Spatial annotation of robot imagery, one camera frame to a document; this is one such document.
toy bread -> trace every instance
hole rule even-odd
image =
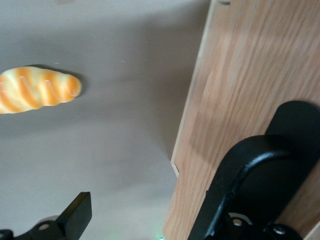
[[[0,74],[0,114],[15,114],[73,100],[81,92],[74,76],[34,66]]]

gray surface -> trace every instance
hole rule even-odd
[[[170,155],[208,0],[4,0],[0,71],[75,73],[80,97],[0,115],[0,228],[19,235],[90,191],[83,240],[161,236]]]

bolt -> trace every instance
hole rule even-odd
[[[39,226],[38,229],[39,229],[40,231],[42,231],[42,230],[47,229],[49,226],[50,226],[49,224],[45,223],[45,224],[42,224],[41,226]]]
[[[242,221],[238,218],[233,219],[233,224],[237,227],[240,227],[242,225]]]
[[[276,234],[279,234],[279,235],[284,235],[284,234],[286,234],[286,230],[284,230],[283,227],[278,226],[278,225],[273,227],[273,231],[274,231]]]

